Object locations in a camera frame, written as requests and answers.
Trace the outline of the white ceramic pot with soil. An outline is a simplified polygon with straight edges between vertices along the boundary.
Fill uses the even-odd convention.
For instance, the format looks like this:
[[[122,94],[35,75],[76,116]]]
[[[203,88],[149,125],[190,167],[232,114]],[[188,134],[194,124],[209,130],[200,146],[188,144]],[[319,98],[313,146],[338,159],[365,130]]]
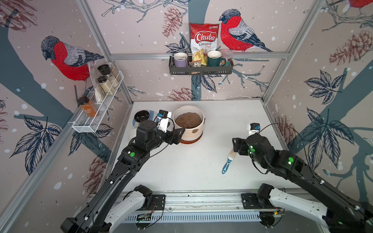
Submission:
[[[173,114],[176,129],[185,128],[183,140],[194,140],[203,135],[205,115],[202,110],[192,105],[179,107]]]

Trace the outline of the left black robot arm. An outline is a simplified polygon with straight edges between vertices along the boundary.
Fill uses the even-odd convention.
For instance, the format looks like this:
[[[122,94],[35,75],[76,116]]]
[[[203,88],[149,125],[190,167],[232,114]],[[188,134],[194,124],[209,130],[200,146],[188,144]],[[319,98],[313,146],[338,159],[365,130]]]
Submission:
[[[110,176],[86,207],[75,217],[68,217],[61,225],[64,233],[100,233],[114,228],[106,221],[110,209],[128,185],[151,158],[151,151],[167,145],[179,144],[185,129],[160,130],[151,120],[142,122],[136,137],[125,147]]]

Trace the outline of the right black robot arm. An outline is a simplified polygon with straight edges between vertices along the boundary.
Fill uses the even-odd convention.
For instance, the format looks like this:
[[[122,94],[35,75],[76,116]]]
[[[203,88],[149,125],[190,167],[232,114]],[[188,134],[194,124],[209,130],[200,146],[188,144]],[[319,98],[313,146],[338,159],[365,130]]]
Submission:
[[[343,194],[316,175],[296,154],[288,150],[275,150],[269,140],[255,133],[246,139],[233,138],[233,151],[249,156],[276,176],[304,189],[316,201],[305,200],[263,183],[255,195],[260,207],[287,209],[304,216],[328,229],[331,233],[371,233],[373,206],[358,202]]]

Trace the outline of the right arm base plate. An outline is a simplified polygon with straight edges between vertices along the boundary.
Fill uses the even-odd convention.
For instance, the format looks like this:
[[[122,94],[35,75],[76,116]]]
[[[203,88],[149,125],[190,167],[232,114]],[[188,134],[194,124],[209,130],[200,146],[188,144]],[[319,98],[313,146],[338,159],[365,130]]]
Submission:
[[[256,193],[242,193],[241,201],[245,210],[262,209],[256,197]]]

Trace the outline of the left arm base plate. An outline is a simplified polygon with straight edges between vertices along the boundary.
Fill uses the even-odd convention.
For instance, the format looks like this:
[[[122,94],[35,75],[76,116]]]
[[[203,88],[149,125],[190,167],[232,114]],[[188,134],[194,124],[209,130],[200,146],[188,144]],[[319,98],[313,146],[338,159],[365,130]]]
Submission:
[[[145,199],[144,209],[147,211],[162,211],[165,209],[166,195],[151,195]]]

